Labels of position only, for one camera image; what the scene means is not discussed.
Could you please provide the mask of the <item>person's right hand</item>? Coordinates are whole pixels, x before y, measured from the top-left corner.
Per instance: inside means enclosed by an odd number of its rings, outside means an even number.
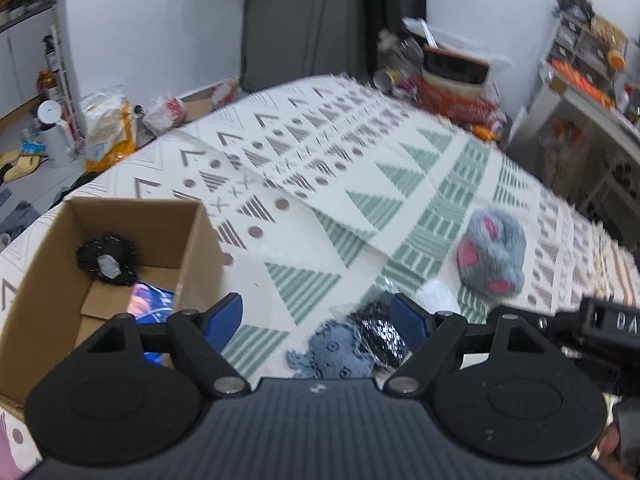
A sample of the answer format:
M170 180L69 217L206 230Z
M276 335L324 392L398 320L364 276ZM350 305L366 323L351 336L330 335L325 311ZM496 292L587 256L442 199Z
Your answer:
M625 471L616 450L620 444L620 430L615 425L610 425L602 432L598 443L598 464L612 477L623 477Z

